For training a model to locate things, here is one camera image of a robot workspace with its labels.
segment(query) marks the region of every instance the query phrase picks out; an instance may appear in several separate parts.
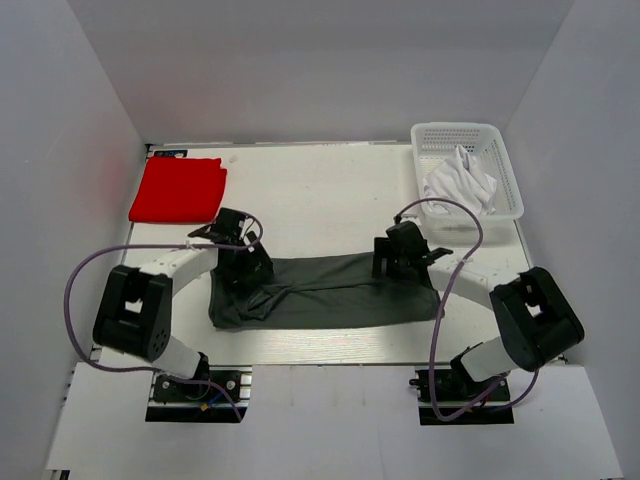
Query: table surface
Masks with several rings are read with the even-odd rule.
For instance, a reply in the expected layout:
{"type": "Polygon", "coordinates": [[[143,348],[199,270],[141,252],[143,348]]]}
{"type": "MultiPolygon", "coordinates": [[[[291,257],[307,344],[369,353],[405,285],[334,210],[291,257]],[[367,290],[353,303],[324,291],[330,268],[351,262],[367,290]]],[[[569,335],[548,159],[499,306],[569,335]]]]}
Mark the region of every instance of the table surface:
{"type": "MultiPolygon", "coordinates": [[[[189,157],[222,158],[228,169],[223,206],[245,210],[264,224],[272,257],[296,258],[371,251],[393,216],[418,198],[409,145],[302,145],[190,148],[189,157]]],[[[413,212],[425,225],[420,208],[413,212]]],[[[135,224],[130,243],[181,243],[193,225],[135,224]]],[[[447,225],[423,228],[430,246],[464,253],[477,232],[447,225]]],[[[130,251],[137,266],[160,251],[130,251]]],[[[514,222],[485,232],[474,261],[513,271],[528,269],[514,222]]],[[[336,330],[217,330],[209,320],[208,275],[174,298],[172,332],[206,353],[216,365],[292,363],[427,363],[433,321],[336,330]]],[[[446,362],[469,345],[498,334],[489,310],[450,298],[437,360],[446,362]]],[[[105,349],[102,361],[121,357],[105,349]]]]}

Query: white table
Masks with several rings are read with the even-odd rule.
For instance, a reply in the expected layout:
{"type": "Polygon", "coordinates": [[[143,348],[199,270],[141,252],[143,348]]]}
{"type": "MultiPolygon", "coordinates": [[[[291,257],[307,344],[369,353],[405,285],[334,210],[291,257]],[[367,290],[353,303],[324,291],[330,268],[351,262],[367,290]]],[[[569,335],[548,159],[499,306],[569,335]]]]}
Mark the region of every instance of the white table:
{"type": "MultiPolygon", "coordinates": [[[[228,169],[223,206],[256,215],[272,257],[294,258],[372,251],[393,216],[418,198],[409,145],[305,145],[190,148],[189,157],[222,158],[228,169]]],[[[425,218],[419,208],[422,224],[425,218]]],[[[181,243],[194,226],[135,224],[130,243],[181,243]]],[[[426,229],[430,245],[465,252],[474,230],[426,229]]],[[[160,251],[131,251],[140,265],[160,251]]],[[[514,271],[528,269],[513,222],[486,232],[475,261],[514,271]]],[[[173,303],[173,334],[206,353],[212,364],[420,364],[428,360],[433,321],[349,330],[216,330],[207,309],[208,275],[173,303]]],[[[498,334],[487,309],[453,296],[440,333],[438,361],[498,334]]],[[[103,362],[114,352],[105,351],[103,362]]]]}
{"type": "MultiPolygon", "coordinates": [[[[373,237],[417,198],[408,146],[291,146],[191,149],[222,157],[224,205],[265,225],[274,257],[370,251],[373,237]]],[[[131,243],[181,242],[193,227],[135,225],[131,243]]],[[[487,232],[477,261],[526,270],[515,226],[487,232]]],[[[427,231],[432,245],[462,252],[472,232],[427,231]]],[[[158,251],[132,251],[139,265],[158,251]]],[[[411,365],[425,363],[433,322],[359,330],[225,332],[207,316],[209,276],[178,294],[173,333],[216,364],[254,365],[240,425],[145,423],[151,374],[106,374],[78,365],[47,468],[72,480],[153,478],[354,480],[415,478],[613,478],[621,475],[586,373],[542,370],[514,411],[514,425],[421,427],[411,365]],[[408,363],[403,366],[280,366],[292,363],[408,363]]],[[[452,298],[438,359],[497,333],[493,315],[452,298]]],[[[103,352],[102,363],[129,357],[103,352]]],[[[530,374],[514,371],[520,392],[530,374]]]]}

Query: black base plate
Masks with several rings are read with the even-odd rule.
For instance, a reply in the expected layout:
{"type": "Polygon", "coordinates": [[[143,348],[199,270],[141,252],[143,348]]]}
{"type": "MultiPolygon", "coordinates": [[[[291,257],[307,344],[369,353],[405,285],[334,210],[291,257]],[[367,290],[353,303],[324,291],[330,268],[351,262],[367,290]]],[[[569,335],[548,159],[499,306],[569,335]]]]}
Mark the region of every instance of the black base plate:
{"type": "MultiPolygon", "coordinates": [[[[211,370],[209,372],[209,378],[212,382],[217,383],[229,394],[234,402],[240,400],[240,376],[242,372],[240,370],[211,370]],[[227,383],[233,381],[235,386],[232,389],[227,388],[227,383]]],[[[187,396],[184,392],[183,384],[176,383],[169,380],[164,375],[158,375],[153,385],[153,398],[154,402],[158,403],[189,403],[194,402],[201,405],[208,400],[211,400],[218,395],[218,390],[211,388],[206,391],[206,387],[197,392],[196,395],[187,396]]],[[[216,403],[227,403],[224,397],[220,397],[216,403]]]]}
{"type": "MultiPolygon", "coordinates": [[[[231,397],[234,403],[240,400],[240,370],[211,370],[209,378],[220,385],[231,397]],[[227,388],[229,381],[233,381],[233,388],[227,388]]],[[[151,400],[165,406],[148,406],[145,416],[146,422],[179,422],[179,423],[239,423],[227,399],[219,396],[213,407],[202,410],[200,406],[214,399],[220,392],[206,386],[200,391],[190,394],[185,392],[184,384],[169,380],[164,375],[158,375],[153,384],[151,400]]],[[[239,406],[240,415],[244,417],[247,408],[239,406]]]]}

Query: fabric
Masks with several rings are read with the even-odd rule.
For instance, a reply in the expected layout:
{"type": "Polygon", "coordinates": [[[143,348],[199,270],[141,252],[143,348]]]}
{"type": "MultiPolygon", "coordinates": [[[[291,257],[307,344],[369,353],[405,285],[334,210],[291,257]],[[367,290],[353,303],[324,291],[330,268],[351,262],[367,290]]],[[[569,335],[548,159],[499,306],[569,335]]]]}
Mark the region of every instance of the fabric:
{"type": "Polygon", "coordinates": [[[151,157],[129,220],[144,223],[209,223],[222,202],[227,170],[221,160],[151,157]]]}
{"type": "MultiPolygon", "coordinates": [[[[458,145],[453,154],[434,168],[423,180],[425,197],[444,197],[468,207],[476,215],[495,211],[493,203],[498,182],[488,175],[478,158],[458,145]]],[[[460,209],[446,203],[430,202],[436,213],[460,214],[460,209]]]]}
{"type": "Polygon", "coordinates": [[[373,253],[273,259],[273,279],[249,295],[211,272],[209,317],[217,328],[356,328],[435,318],[439,296],[417,275],[371,277],[373,253]]]}

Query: cable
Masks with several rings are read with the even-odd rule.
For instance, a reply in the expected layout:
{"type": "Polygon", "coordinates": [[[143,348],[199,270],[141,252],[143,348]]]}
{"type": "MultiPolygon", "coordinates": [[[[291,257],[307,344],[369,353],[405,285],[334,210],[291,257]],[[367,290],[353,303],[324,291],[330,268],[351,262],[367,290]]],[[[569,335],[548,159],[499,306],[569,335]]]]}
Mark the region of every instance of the cable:
{"type": "Polygon", "coordinates": [[[465,213],[467,213],[471,217],[471,220],[473,220],[473,223],[475,223],[476,228],[478,229],[478,240],[473,245],[473,247],[471,247],[469,251],[464,254],[464,256],[462,257],[462,259],[460,260],[456,268],[453,270],[453,273],[451,274],[451,278],[449,279],[449,283],[444,289],[444,292],[442,294],[442,300],[436,312],[436,320],[433,326],[433,335],[431,337],[431,348],[429,349],[429,395],[431,397],[431,407],[433,409],[433,413],[435,413],[438,420],[440,420],[441,422],[451,422],[456,418],[464,415],[464,413],[467,410],[473,408],[473,406],[476,403],[481,402],[485,397],[487,397],[491,392],[493,392],[500,385],[500,382],[502,382],[506,378],[507,374],[504,373],[502,375],[499,375],[498,378],[494,382],[492,382],[491,385],[489,385],[489,387],[487,387],[482,393],[480,393],[473,400],[471,400],[464,406],[460,407],[460,409],[456,410],[452,414],[443,415],[442,412],[440,411],[438,400],[436,398],[435,363],[436,363],[436,347],[438,345],[438,334],[440,333],[440,325],[442,324],[442,318],[444,317],[444,306],[447,303],[447,300],[449,298],[449,295],[451,294],[451,291],[453,290],[453,285],[456,279],[458,278],[460,271],[464,268],[465,262],[471,257],[471,255],[473,255],[480,248],[480,245],[482,245],[482,241],[484,240],[484,230],[482,229],[482,225],[480,225],[480,220],[478,220],[478,217],[476,217],[471,210],[469,210],[467,207],[465,207],[461,203],[458,203],[454,200],[450,200],[448,198],[441,198],[441,197],[427,197],[427,198],[421,198],[419,200],[416,200],[415,202],[411,202],[409,205],[407,205],[402,210],[400,210],[400,212],[398,212],[395,218],[400,218],[407,210],[425,202],[444,202],[444,203],[454,205],[458,208],[461,208],[462,210],[464,210],[465,213]]]}
{"type": "MultiPolygon", "coordinates": [[[[253,215],[251,215],[250,213],[246,213],[246,212],[240,212],[244,215],[246,215],[247,217],[251,218],[257,225],[258,228],[260,229],[260,233],[258,235],[258,238],[256,238],[253,242],[247,244],[247,245],[243,245],[243,246],[237,246],[237,245],[218,245],[218,244],[192,244],[192,245],[186,245],[186,244],[155,244],[155,243],[149,243],[149,244],[138,244],[138,245],[115,245],[112,247],[107,247],[107,248],[103,248],[101,250],[98,250],[97,252],[92,253],[91,255],[89,255],[87,258],[85,258],[84,260],[82,260],[71,272],[71,275],[69,275],[69,279],[67,280],[67,285],[65,286],[64,289],[64,298],[63,298],[63,314],[64,314],[64,325],[65,328],[67,329],[67,335],[69,336],[69,341],[71,342],[71,345],[73,346],[73,349],[76,351],[76,353],[78,354],[78,356],[80,357],[80,360],[82,360],[84,363],[88,364],[89,366],[97,369],[97,370],[101,370],[103,372],[111,372],[111,373],[128,373],[128,372],[152,372],[152,373],[165,373],[162,370],[160,370],[159,368],[154,368],[154,367],[126,367],[126,368],[119,368],[119,367],[109,367],[107,365],[102,365],[94,360],[91,360],[91,358],[89,357],[89,355],[87,355],[83,350],[82,347],[80,346],[80,343],[78,342],[78,338],[76,337],[75,332],[73,331],[73,324],[71,322],[71,289],[73,288],[73,284],[78,276],[78,274],[82,271],[82,269],[84,267],[87,266],[87,264],[89,262],[91,262],[92,260],[95,260],[96,258],[102,256],[102,255],[106,255],[107,253],[112,253],[112,252],[118,252],[121,250],[153,250],[153,249],[162,249],[162,250],[167,250],[167,249],[173,249],[173,250],[186,250],[188,248],[218,248],[220,250],[235,250],[235,251],[240,251],[240,250],[247,250],[251,247],[254,247],[255,245],[257,245],[258,243],[260,243],[260,241],[262,240],[262,235],[264,234],[264,228],[262,226],[262,223],[260,223],[260,220],[258,220],[256,217],[254,217],[253,215]]],[[[180,378],[180,377],[175,377],[173,375],[166,375],[171,381],[177,382],[177,383],[182,383],[185,385],[206,385],[210,388],[214,388],[216,389],[218,392],[220,392],[222,395],[224,395],[224,397],[226,398],[226,400],[229,402],[229,404],[231,405],[231,408],[233,408],[234,413],[236,414],[236,417],[238,417],[238,421],[242,421],[242,415],[240,414],[240,411],[238,410],[238,407],[236,407],[235,403],[233,402],[233,399],[229,396],[229,394],[226,392],[226,390],[224,388],[222,388],[220,385],[218,385],[217,383],[214,383],[210,380],[187,380],[184,378],[180,378]]]]}

